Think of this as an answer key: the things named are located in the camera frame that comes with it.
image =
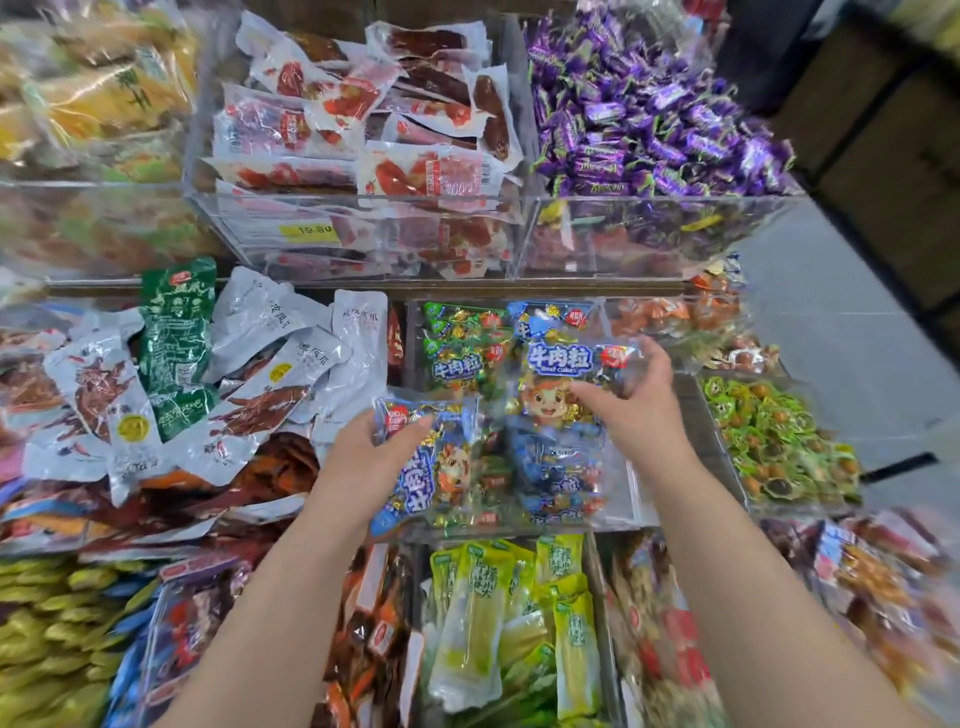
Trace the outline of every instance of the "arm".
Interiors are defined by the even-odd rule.
[[[157,728],[302,728],[321,701],[341,585],[367,524],[431,418],[372,444],[344,427],[303,512],[267,554]]]
[[[628,400],[584,383],[596,412],[651,491],[701,646],[738,728],[920,728],[686,439],[669,356],[648,345]]]

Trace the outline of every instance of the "forearm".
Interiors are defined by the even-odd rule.
[[[303,514],[253,574],[160,728],[301,728],[321,698],[341,585],[359,538]]]
[[[644,479],[732,723],[925,725],[692,451],[677,457]]]

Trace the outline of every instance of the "gray floor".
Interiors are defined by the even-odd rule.
[[[868,470],[926,450],[960,414],[960,376],[810,201],[740,247],[757,333],[813,386],[822,421]],[[937,465],[868,491],[869,505],[925,503],[960,522],[960,477]]]

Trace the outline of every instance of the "hand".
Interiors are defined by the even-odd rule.
[[[593,384],[570,383],[570,391],[599,417],[613,442],[647,481],[663,480],[678,460],[697,456],[686,439],[680,403],[673,393],[670,356],[653,339],[644,337],[646,375],[622,400]]]
[[[428,434],[433,417],[410,423],[383,445],[373,444],[373,410],[361,412],[337,435],[304,514],[310,512],[334,525],[346,538],[366,533],[377,511],[387,502],[400,469]]]

